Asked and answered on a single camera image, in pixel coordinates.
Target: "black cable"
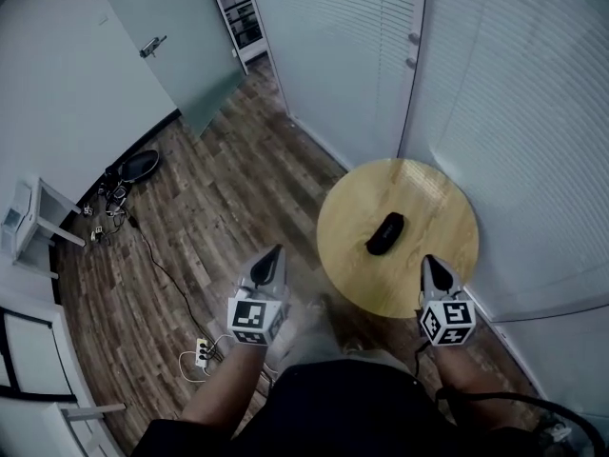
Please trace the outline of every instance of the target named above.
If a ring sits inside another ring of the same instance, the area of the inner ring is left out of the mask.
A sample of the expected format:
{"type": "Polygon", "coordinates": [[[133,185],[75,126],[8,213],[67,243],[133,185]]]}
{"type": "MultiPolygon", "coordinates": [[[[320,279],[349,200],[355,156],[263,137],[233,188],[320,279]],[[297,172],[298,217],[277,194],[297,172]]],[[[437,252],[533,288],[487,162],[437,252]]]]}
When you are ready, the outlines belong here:
{"type": "MultiPolygon", "coordinates": [[[[179,287],[179,285],[176,282],[176,280],[173,278],[173,276],[171,276],[171,274],[169,274],[167,272],[167,270],[163,266],[161,266],[158,262],[156,262],[156,259],[154,259],[154,255],[152,253],[152,246],[150,245],[150,242],[148,241],[148,239],[146,238],[146,236],[142,232],[142,229],[140,228],[140,224],[137,221],[137,219],[133,215],[131,215],[131,213],[125,207],[121,207],[121,209],[125,212],[125,214],[126,214],[125,216],[127,217],[128,221],[129,221],[129,224],[134,229],[136,229],[136,230],[138,230],[140,232],[140,235],[142,236],[142,239],[144,240],[144,242],[146,243],[146,245],[148,247],[148,254],[150,256],[150,261],[152,262],[152,264],[154,264],[157,268],[159,268],[165,274],[165,276],[171,280],[171,282],[173,283],[173,286],[175,286],[175,288],[178,290],[178,292],[182,295],[184,300],[187,302],[188,314],[190,315],[190,318],[192,319],[194,324],[201,331],[202,335],[205,335],[205,337],[208,340],[212,340],[211,337],[209,335],[207,335],[206,331],[203,330],[203,327],[201,327],[201,325],[199,325],[199,322],[197,322],[196,318],[194,317],[194,314],[192,313],[192,308],[190,307],[190,302],[188,301],[188,298],[187,298],[186,294],[179,287]]],[[[218,342],[214,343],[213,346],[211,346],[211,348],[209,349],[208,354],[206,355],[206,360],[211,360],[211,359],[215,358],[216,361],[218,361],[218,363],[221,363],[224,360],[224,356],[218,351],[217,346],[218,346],[218,342]]],[[[263,379],[266,379],[266,381],[268,382],[268,392],[270,392],[272,390],[272,388],[273,388],[273,379],[266,373],[264,368],[263,368],[263,370],[261,372],[261,376],[263,377],[263,379]]]]}
{"type": "Polygon", "coordinates": [[[425,349],[428,348],[430,345],[431,342],[427,341],[415,350],[415,377],[419,377],[419,354],[425,352],[425,349]]]}
{"type": "Polygon", "coordinates": [[[572,411],[567,407],[559,405],[558,403],[552,403],[551,401],[534,398],[533,396],[525,396],[524,394],[518,394],[516,392],[507,391],[471,394],[459,392],[453,387],[442,387],[436,392],[436,404],[439,400],[450,400],[451,398],[462,399],[467,401],[482,401],[490,399],[513,400],[521,401],[529,405],[534,405],[536,407],[547,409],[548,411],[552,411],[553,413],[556,413],[557,415],[562,416],[567,420],[571,420],[573,423],[578,425],[588,436],[590,442],[592,442],[595,457],[602,457],[603,455],[605,455],[605,443],[602,440],[599,431],[594,427],[594,425],[588,422],[588,420],[586,420],[585,418],[579,416],[575,411],[572,411]]]}
{"type": "Polygon", "coordinates": [[[127,213],[125,211],[123,211],[123,214],[121,214],[121,215],[114,214],[114,216],[112,216],[112,223],[114,224],[114,230],[112,232],[108,232],[108,233],[104,234],[104,237],[108,241],[108,245],[110,245],[110,239],[108,239],[109,236],[110,235],[114,235],[116,232],[118,232],[121,229],[121,227],[125,223],[125,219],[126,218],[127,218],[127,213]],[[117,216],[120,217],[119,221],[118,221],[118,224],[116,223],[116,217],[117,216]]]}
{"type": "Polygon", "coordinates": [[[150,254],[150,261],[152,261],[152,264],[154,264],[154,266],[156,266],[162,272],[164,272],[165,276],[171,280],[171,282],[173,283],[173,286],[175,286],[175,288],[178,290],[178,292],[182,295],[184,300],[187,302],[188,314],[190,315],[190,318],[192,318],[192,321],[197,326],[197,328],[201,331],[201,333],[205,334],[206,331],[203,330],[203,327],[201,327],[201,325],[199,325],[199,322],[197,322],[196,318],[194,317],[194,314],[192,313],[192,308],[190,307],[190,302],[188,301],[186,294],[178,286],[178,283],[176,282],[175,279],[173,279],[173,276],[171,276],[171,274],[169,274],[163,266],[161,266],[159,263],[156,262],[156,259],[154,259],[154,255],[152,254],[152,246],[150,245],[150,242],[148,241],[148,239],[146,238],[146,236],[144,235],[142,230],[139,228],[139,226],[138,226],[137,230],[140,232],[140,235],[142,235],[142,239],[144,239],[144,242],[146,242],[146,245],[148,247],[148,253],[150,254]]]}

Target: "round wooden table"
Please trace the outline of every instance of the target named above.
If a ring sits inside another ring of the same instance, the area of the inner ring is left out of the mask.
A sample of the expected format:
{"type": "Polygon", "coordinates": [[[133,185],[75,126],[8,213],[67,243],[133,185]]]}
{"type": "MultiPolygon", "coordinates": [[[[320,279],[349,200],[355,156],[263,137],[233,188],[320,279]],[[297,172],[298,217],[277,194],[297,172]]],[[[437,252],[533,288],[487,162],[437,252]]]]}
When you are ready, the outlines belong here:
{"type": "Polygon", "coordinates": [[[359,166],[329,192],[317,223],[325,272],[360,308],[411,318],[419,308],[421,261],[434,254],[465,283],[478,260],[478,226],[462,191],[423,163],[383,159],[359,166]],[[372,255],[365,243],[391,212],[404,227],[391,249],[372,255]]]}

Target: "gray pants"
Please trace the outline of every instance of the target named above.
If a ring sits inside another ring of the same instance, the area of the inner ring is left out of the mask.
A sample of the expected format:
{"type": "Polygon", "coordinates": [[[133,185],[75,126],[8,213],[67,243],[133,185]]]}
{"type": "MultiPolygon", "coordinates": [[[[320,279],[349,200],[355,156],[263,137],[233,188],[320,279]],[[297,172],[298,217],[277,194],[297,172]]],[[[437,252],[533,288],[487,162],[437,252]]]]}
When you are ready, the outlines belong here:
{"type": "Polygon", "coordinates": [[[371,364],[383,364],[410,374],[406,365],[386,350],[379,348],[350,350],[347,354],[344,354],[336,341],[334,330],[325,314],[314,315],[312,322],[296,335],[285,351],[277,369],[281,376],[291,366],[347,359],[371,364]]]}

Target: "forearm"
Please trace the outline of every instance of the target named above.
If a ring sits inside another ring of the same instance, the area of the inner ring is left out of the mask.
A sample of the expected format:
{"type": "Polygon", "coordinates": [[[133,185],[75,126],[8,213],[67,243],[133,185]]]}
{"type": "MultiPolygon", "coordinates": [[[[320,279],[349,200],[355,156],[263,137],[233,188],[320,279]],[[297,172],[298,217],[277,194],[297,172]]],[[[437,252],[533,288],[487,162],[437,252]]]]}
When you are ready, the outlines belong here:
{"type": "Polygon", "coordinates": [[[232,435],[246,414],[265,357],[266,347],[237,344],[195,393],[180,419],[232,435]]]}
{"type": "MultiPolygon", "coordinates": [[[[483,370],[462,347],[436,347],[434,356],[445,387],[464,393],[503,391],[499,378],[483,370]]],[[[451,410],[461,427],[491,430],[516,427],[514,411],[503,400],[452,403],[451,410]]]]}

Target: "laminate flooring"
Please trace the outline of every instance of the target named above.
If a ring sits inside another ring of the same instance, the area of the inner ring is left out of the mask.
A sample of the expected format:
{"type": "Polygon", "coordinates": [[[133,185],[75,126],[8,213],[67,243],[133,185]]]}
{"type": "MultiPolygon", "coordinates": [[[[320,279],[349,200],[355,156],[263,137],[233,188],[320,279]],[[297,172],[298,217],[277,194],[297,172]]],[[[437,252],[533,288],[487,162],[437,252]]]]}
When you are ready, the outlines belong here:
{"type": "MultiPolygon", "coordinates": [[[[176,279],[210,335],[225,333],[226,300],[241,264],[260,248],[281,243],[292,311],[269,353],[272,368],[303,321],[303,307],[326,292],[342,342],[357,338],[365,348],[385,348],[414,370],[413,352],[422,342],[416,322],[361,311],[337,294],[324,275],[315,226],[326,194],[344,170],[287,118],[267,59],[251,67],[201,138],[178,119],[145,149],[159,150],[163,164],[149,181],[133,188],[127,207],[156,260],[176,279]]],[[[96,225],[114,230],[103,213],[105,203],[90,202],[96,215],[77,218],[70,230],[83,238],[96,225]]],[[[150,263],[137,230],[125,223],[108,239],[109,244],[84,248],[58,243],[58,286],[96,403],[127,405],[106,422],[129,454],[152,419],[176,418],[199,386],[181,376],[178,356],[193,349],[200,330],[185,299],[150,263]]],[[[228,340],[219,344],[224,353],[228,340]]],[[[478,328],[468,349],[485,370],[499,375],[506,389],[533,392],[488,327],[478,328]]],[[[183,358],[183,368],[188,378],[198,380],[202,372],[193,357],[183,358]]],[[[440,387],[426,353],[420,378],[430,394],[440,387]]],[[[266,391],[261,379],[242,427],[265,403],[266,391]]],[[[517,409],[524,426],[535,424],[535,414],[517,409]]]]}

